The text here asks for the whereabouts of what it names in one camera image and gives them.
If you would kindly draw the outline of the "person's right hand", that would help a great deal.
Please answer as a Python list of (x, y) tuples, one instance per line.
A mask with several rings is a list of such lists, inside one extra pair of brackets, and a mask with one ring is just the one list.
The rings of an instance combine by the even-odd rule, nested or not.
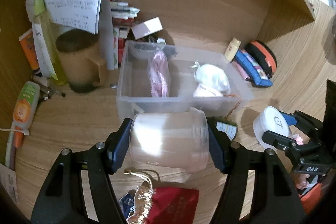
[[(298, 145), (303, 145), (303, 138), (299, 134), (294, 134), (291, 138), (294, 139)], [(305, 190), (309, 186), (309, 182), (307, 180), (310, 176), (309, 174), (291, 171), (290, 176), (297, 189)]]

